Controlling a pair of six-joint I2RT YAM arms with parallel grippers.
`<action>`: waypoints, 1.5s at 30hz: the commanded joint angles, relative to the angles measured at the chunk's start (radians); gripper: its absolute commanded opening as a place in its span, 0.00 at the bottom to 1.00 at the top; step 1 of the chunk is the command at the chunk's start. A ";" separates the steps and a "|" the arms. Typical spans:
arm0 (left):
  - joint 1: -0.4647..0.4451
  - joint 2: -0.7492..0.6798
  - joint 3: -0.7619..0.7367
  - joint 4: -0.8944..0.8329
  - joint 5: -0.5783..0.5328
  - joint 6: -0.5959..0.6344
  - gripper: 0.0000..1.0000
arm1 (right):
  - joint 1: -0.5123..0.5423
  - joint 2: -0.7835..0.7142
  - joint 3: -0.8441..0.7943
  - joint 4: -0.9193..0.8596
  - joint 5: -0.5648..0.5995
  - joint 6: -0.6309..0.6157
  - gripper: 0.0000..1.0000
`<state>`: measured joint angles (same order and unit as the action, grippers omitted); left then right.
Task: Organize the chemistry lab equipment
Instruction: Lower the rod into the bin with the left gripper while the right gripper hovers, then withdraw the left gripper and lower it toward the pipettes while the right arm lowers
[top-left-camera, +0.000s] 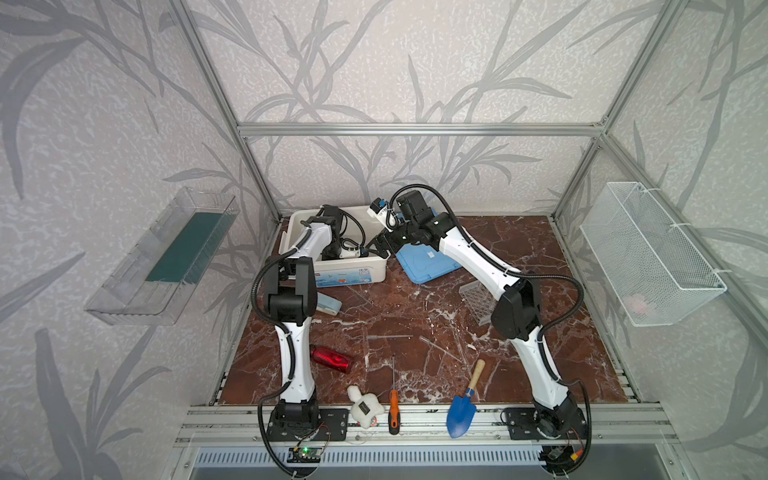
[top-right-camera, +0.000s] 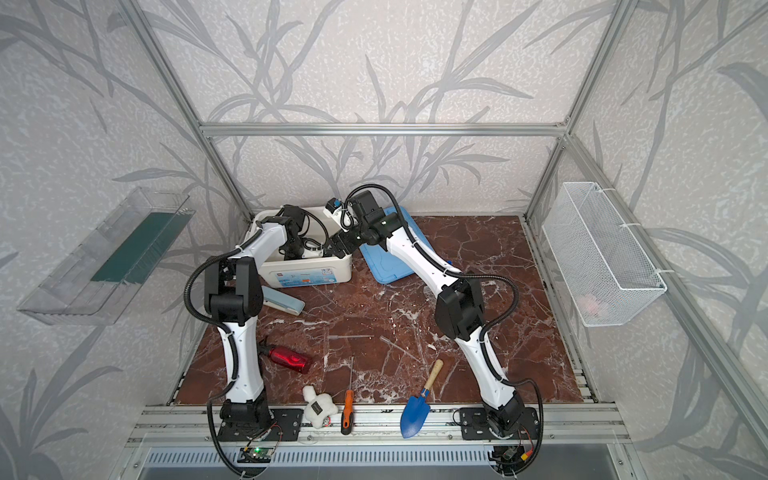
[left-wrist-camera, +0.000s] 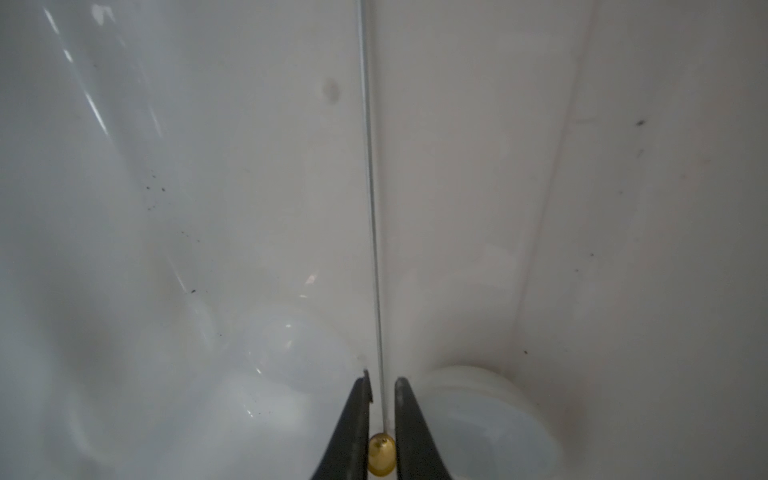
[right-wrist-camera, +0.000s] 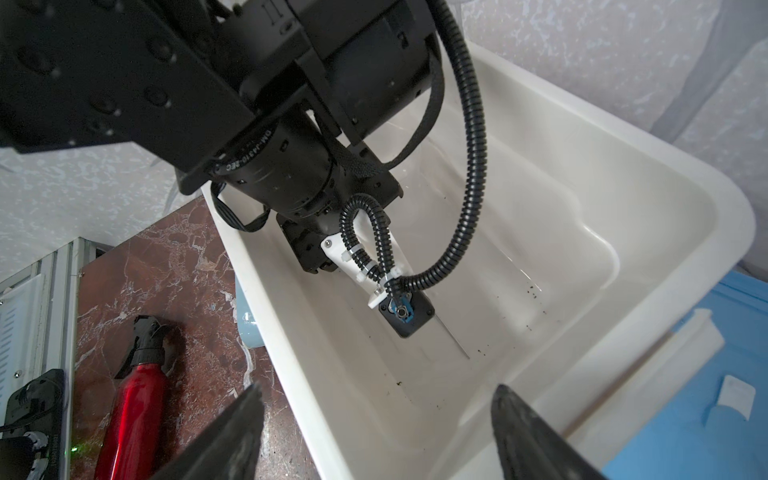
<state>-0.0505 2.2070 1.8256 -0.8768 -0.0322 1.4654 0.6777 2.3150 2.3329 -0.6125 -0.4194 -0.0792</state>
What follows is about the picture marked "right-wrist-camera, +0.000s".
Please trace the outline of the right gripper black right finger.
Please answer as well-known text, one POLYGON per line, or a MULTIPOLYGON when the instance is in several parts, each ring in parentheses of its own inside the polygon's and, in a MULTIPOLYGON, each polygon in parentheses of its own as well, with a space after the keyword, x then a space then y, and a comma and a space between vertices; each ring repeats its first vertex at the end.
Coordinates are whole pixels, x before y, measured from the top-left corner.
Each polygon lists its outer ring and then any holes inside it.
POLYGON ((494 391, 491 425, 506 480, 604 477, 507 385, 494 391))

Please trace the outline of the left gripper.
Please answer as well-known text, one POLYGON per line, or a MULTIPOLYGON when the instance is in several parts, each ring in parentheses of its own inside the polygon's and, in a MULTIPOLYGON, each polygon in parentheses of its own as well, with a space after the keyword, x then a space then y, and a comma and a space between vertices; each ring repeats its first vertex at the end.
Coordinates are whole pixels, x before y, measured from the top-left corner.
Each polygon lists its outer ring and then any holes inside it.
POLYGON ((323 244, 340 232, 341 206, 278 213, 277 223, 303 271, 333 272, 337 266, 327 257, 323 244))

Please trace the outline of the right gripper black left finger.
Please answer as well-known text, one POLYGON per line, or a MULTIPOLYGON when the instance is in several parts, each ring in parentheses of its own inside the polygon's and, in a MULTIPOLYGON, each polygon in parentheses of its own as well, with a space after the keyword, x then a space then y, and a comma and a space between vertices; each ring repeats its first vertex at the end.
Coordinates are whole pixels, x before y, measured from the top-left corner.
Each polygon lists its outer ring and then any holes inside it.
POLYGON ((262 391, 252 384, 151 479, 254 479, 264 423, 262 391))

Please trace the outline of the white plastic bin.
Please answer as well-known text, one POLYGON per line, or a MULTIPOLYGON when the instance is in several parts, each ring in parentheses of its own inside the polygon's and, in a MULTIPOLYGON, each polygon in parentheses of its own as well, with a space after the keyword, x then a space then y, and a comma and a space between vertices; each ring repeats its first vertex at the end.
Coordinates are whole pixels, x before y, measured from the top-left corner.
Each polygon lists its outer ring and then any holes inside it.
POLYGON ((473 46, 488 129, 478 232, 403 339, 282 232, 216 221, 325 479, 498 479, 491 398, 510 386, 602 467, 724 339, 699 301, 750 248, 724 174, 473 46))

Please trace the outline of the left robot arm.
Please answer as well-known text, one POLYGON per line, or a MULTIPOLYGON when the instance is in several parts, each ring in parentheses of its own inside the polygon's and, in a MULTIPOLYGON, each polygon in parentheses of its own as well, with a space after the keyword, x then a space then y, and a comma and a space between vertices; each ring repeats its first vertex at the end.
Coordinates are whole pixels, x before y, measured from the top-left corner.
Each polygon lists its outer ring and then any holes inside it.
POLYGON ((366 138, 421 95, 411 154, 445 81, 424 1, 5 1, 1 143, 21 154, 135 143, 189 194, 225 186, 275 218, 301 268, 332 270, 323 241, 364 193, 402 196, 366 138))

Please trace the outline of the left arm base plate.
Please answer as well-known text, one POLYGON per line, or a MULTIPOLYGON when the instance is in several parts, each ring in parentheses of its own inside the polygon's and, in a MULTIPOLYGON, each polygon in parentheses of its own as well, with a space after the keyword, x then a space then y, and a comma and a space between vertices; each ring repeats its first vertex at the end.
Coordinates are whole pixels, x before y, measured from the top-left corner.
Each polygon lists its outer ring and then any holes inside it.
POLYGON ((65 373, 51 369, 11 394, 1 426, 3 479, 59 479, 65 373))

